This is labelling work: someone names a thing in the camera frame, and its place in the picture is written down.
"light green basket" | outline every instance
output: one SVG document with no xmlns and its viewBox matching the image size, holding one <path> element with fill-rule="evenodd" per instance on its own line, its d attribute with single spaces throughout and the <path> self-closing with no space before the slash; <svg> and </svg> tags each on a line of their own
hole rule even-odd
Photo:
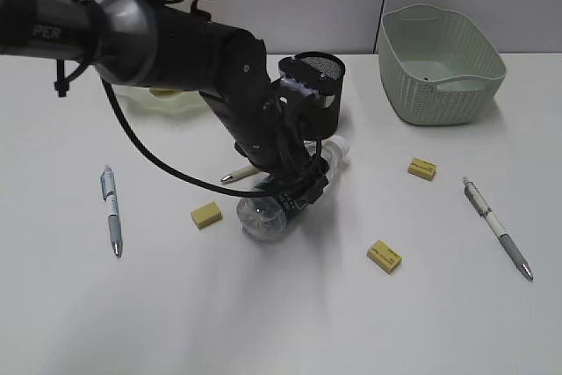
<svg viewBox="0 0 562 375">
<path fill-rule="evenodd" d="M 414 125 L 474 120 L 506 75 L 500 55 L 469 18 L 428 4 L 384 15 L 378 66 L 394 110 Z"/>
</svg>

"bottle cap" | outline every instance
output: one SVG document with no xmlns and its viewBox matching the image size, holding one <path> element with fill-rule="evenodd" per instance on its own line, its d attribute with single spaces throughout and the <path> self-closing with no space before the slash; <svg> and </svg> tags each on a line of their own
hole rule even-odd
<svg viewBox="0 0 562 375">
<path fill-rule="evenodd" d="M 342 158 L 349 152 L 349 143 L 345 138 L 340 135 L 332 135 L 325 140 L 325 142 L 332 142 L 342 151 Z"/>
</svg>

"basket handle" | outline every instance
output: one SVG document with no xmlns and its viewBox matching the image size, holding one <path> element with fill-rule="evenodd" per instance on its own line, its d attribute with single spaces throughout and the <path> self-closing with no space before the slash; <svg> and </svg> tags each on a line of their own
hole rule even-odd
<svg viewBox="0 0 562 375">
<path fill-rule="evenodd" d="M 443 9 L 430 4 L 412 4 L 394 12 L 401 21 L 429 21 L 438 19 L 443 14 Z"/>
<path fill-rule="evenodd" d="M 476 82 L 473 85 L 474 88 L 472 88 L 469 91 L 482 90 L 483 88 L 485 88 L 490 83 L 490 79 L 485 78 L 484 76 L 460 75 L 460 76 L 453 76 L 452 78 L 448 78 L 445 81 L 441 81 L 440 83 L 435 83 L 434 87 L 437 91 L 447 92 L 449 90 L 445 90 L 443 88 L 444 85 L 447 85 L 448 83 L 456 83 L 456 82 L 459 82 L 459 81 L 474 81 L 474 82 Z"/>
</svg>

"silver pen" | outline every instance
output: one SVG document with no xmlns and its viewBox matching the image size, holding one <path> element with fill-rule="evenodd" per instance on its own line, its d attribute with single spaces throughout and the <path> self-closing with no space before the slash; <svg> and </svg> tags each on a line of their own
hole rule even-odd
<svg viewBox="0 0 562 375">
<path fill-rule="evenodd" d="M 115 177 L 113 170 L 105 166 L 104 172 L 100 177 L 102 184 L 102 196 L 107 204 L 109 224 L 109 237 L 112 243 L 113 253 L 117 258 L 121 258 L 123 253 L 123 240 L 121 239 L 121 221 L 119 219 L 119 204 L 117 203 L 117 191 L 115 190 Z"/>
<path fill-rule="evenodd" d="M 259 173 L 261 170 L 259 170 L 258 168 L 252 166 L 251 164 L 249 166 L 243 167 L 242 169 L 238 169 L 233 171 L 232 173 L 228 173 L 226 176 L 224 176 L 220 182 L 222 184 L 231 184 L 232 182 L 236 182 L 237 180 L 241 180 L 244 177 L 248 177 L 248 176 L 252 176 L 255 175 L 257 173 Z"/>
<path fill-rule="evenodd" d="M 476 209 L 476 212 L 484 217 L 488 226 L 492 229 L 496 237 L 501 243 L 501 246 L 508 252 L 509 257 L 515 264 L 515 267 L 527 278 L 529 281 L 533 280 L 533 273 L 530 270 L 527 260 L 525 260 L 521 251 L 516 247 L 515 243 L 511 239 L 511 236 L 503 228 L 498 218 L 495 216 L 492 208 L 482 197 L 482 194 L 476 189 L 474 183 L 469 181 L 468 178 L 463 177 L 463 183 L 465 184 L 465 195 L 469 201 L 471 201 L 472 206 Z"/>
</svg>

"yellow eraser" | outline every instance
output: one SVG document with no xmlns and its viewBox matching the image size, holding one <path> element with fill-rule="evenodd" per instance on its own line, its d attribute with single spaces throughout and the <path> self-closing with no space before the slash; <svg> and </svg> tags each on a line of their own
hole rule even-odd
<svg viewBox="0 0 562 375">
<path fill-rule="evenodd" d="M 367 256 L 388 274 L 402 262 L 402 257 L 383 241 L 377 241 L 367 251 Z"/>
<path fill-rule="evenodd" d="M 437 166 L 432 162 L 425 162 L 419 158 L 414 158 L 410 163 L 410 167 L 407 168 L 407 172 L 423 179 L 432 180 L 433 176 L 436 175 L 436 168 Z"/>
<path fill-rule="evenodd" d="M 197 210 L 193 210 L 191 212 L 191 217 L 198 228 L 203 228 L 213 224 L 215 221 L 222 220 L 222 213 L 220 212 L 219 206 L 212 202 Z"/>
</svg>

